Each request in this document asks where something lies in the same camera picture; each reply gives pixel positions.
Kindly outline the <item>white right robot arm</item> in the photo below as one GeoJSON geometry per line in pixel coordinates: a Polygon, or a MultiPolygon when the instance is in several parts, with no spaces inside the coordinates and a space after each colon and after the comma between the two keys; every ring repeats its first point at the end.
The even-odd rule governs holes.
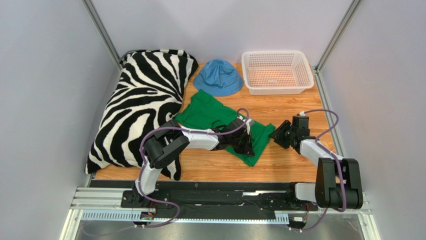
{"type": "Polygon", "coordinates": [[[284,149],[294,149],[316,166],[315,182],[291,184],[292,201],[340,211],[362,208],[364,197],[358,161],[335,154],[312,136],[308,116],[298,114],[291,121],[285,120],[269,137],[284,149]]]}

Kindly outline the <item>aluminium frame post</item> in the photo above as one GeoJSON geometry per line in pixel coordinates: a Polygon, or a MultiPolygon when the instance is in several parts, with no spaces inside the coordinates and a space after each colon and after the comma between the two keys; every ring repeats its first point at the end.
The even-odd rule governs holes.
{"type": "Polygon", "coordinates": [[[120,64],[120,59],[121,56],[119,55],[119,52],[117,51],[109,33],[107,28],[105,27],[102,18],[100,16],[100,14],[97,11],[97,8],[94,4],[94,2],[92,0],[82,0],[82,3],[87,11],[87,13],[89,14],[94,26],[97,29],[97,32],[99,33],[109,55],[111,56],[115,66],[119,69],[122,70],[123,67],[120,64]]]}
{"type": "Polygon", "coordinates": [[[341,19],[341,21],[340,21],[339,25],[337,26],[334,34],[332,35],[327,47],[325,48],[323,54],[321,55],[318,64],[315,67],[315,70],[317,72],[321,72],[324,69],[325,65],[327,64],[327,61],[331,57],[334,49],[338,45],[340,39],[344,35],[346,29],[350,25],[352,19],[356,15],[356,13],[357,13],[357,11],[358,11],[358,9],[359,9],[359,7],[361,6],[362,3],[363,3],[363,0],[352,0],[351,1],[348,9],[346,10],[343,18],[341,19]]]}

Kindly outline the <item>right aluminium frame post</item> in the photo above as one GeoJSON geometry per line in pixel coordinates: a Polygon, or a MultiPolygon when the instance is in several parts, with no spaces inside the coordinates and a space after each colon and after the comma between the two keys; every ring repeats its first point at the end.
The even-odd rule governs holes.
{"type": "Polygon", "coordinates": [[[340,39],[344,35],[346,29],[350,25],[352,19],[356,15],[356,13],[357,13],[357,11],[358,11],[358,9],[359,9],[359,7],[361,6],[362,3],[363,3],[363,0],[352,0],[351,1],[348,9],[346,10],[343,18],[341,19],[341,21],[340,21],[339,25],[337,26],[334,34],[332,35],[327,47],[325,48],[323,54],[321,55],[318,64],[315,67],[315,70],[317,72],[321,72],[324,69],[325,65],[327,64],[327,61],[331,57],[334,49],[338,45],[340,39]]]}

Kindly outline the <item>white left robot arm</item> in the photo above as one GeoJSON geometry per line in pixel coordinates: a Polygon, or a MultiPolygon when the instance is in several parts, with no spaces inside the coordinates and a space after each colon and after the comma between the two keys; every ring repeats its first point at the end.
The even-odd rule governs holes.
{"type": "Polygon", "coordinates": [[[146,134],[138,150],[141,171],[132,187],[138,203],[143,202],[144,195],[149,195],[156,188],[157,179],[163,169],[179,159],[185,149],[205,149],[220,151],[233,148],[237,154],[253,157],[251,118],[238,116],[228,125],[209,129],[193,129],[180,126],[175,119],[169,120],[161,127],[146,134]]]}

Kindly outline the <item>blue bucket hat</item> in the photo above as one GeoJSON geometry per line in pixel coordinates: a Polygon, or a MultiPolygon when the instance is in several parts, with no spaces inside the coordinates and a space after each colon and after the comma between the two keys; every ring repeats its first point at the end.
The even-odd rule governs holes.
{"type": "Polygon", "coordinates": [[[193,80],[197,90],[214,97],[230,96],[242,89],[244,81],[236,67],[221,58],[208,61],[193,80]]]}

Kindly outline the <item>left aluminium frame post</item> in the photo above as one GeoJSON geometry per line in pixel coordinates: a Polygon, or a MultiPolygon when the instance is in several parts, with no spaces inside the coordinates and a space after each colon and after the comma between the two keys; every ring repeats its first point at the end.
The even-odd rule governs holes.
{"type": "Polygon", "coordinates": [[[97,11],[97,8],[94,4],[94,2],[92,0],[82,0],[82,3],[87,11],[87,13],[89,14],[94,26],[97,29],[97,32],[99,33],[109,55],[111,56],[115,66],[119,69],[122,70],[123,67],[120,64],[120,59],[121,56],[119,55],[119,52],[117,51],[109,33],[107,28],[105,27],[102,18],[100,16],[100,14],[97,11]]]}

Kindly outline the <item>zebra striped pillow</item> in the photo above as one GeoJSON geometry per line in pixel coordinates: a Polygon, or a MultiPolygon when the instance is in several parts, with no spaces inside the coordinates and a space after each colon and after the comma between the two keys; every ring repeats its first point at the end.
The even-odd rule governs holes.
{"type": "Polygon", "coordinates": [[[119,80],[87,155],[87,175],[108,166],[140,168],[143,138],[178,114],[199,66],[194,56],[176,49],[132,50],[120,65],[119,80]]]}

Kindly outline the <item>green t shirt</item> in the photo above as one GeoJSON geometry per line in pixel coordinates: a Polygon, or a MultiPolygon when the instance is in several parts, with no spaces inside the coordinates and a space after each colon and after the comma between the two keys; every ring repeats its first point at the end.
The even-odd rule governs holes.
{"type": "MultiPolygon", "coordinates": [[[[190,98],[190,104],[174,118],[187,128],[204,130],[228,125],[236,117],[237,112],[235,110],[223,105],[212,95],[200,90],[190,98]]],[[[269,135],[275,129],[275,126],[271,123],[263,125],[257,121],[250,127],[250,132],[252,133],[251,142],[255,156],[238,154],[232,147],[227,147],[225,150],[241,159],[246,165],[253,167],[268,145],[270,141],[269,135]]]]}

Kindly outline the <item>white plastic basket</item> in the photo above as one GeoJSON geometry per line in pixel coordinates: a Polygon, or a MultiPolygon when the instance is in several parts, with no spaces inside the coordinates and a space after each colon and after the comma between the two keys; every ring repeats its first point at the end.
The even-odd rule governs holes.
{"type": "Polygon", "coordinates": [[[244,85],[250,95],[298,95],[315,85],[305,54],[299,50],[247,51],[241,55],[244,85]]]}

